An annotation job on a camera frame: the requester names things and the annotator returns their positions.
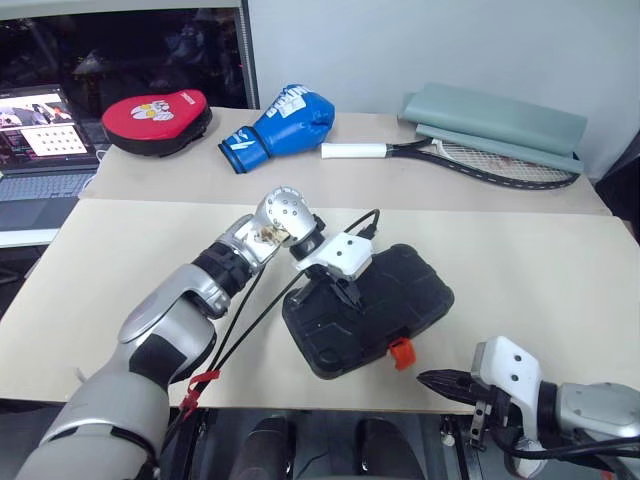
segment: red cable tie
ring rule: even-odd
[[[180,402],[180,410],[186,410],[184,414],[184,420],[189,418],[196,408],[198,408],[198,399],[200,398],[200,392],[195,389],[195,386],[200,382],[210,382],[211,380],[217,380],[220,378],[220,370],[210,370],[208,372],[196,375],[189,380],[189,386],[187,387],[187,394]]]

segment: tennis racket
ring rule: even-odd
[[[520,190],[550,190],[571,185],[577,173],[426,138],[405,144],[323,143],[322,158],[402,157],[425,160],[488,183]]]

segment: beige tabletop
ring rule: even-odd
[[[213,108],[205,138],[165,158],[111,147],[81,198],[255,204],[265,189],[295,185],[320,207],[586,213],[609,215],[585,177],[563,189],[517,191],[410,159],[320,159],[319,150],[278,157],[237,175],[218,143],[259,117]],[[393,115],[338,113],[327,141],[408,142],[415,125]]]
[[[307,200],[329,232],[361,213],[316,209],[315,193]],[[108,359],[136,304],[253,208],[81,201],[0,321],[0,398],[67,400],[79,385],[78,373],[90,375]],[[375,248],[397,242],[413,245],[456,296],[449,314],[414,339],[413,367],[397,372],[386,357],[320,380],[278,307],[200,404],[467,412],[415,376],[427,369],[466,370],[476,343],[499,334],[534,354],[547,380],[640,388],[640,260],[617,218],[383,210]],[[291,261],[281,251],[268,266],[238,331],[293,276]],[[219,333],[227,322],[216,321]],[[172,404],[185,388],[171,388]]]

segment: black plastic case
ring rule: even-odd
[[[409,245],[373,255],[355,281],[363,311],[347,306],[329,280],[312,280],[301,304],[284,299],[282,315],[313,372],[331,379],[385,355],[389,344],[411,338],[445,315],[453,292]]]

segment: laptop keyboard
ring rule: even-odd
[[[93,173],[3,178],[0,201],[77,197]]]

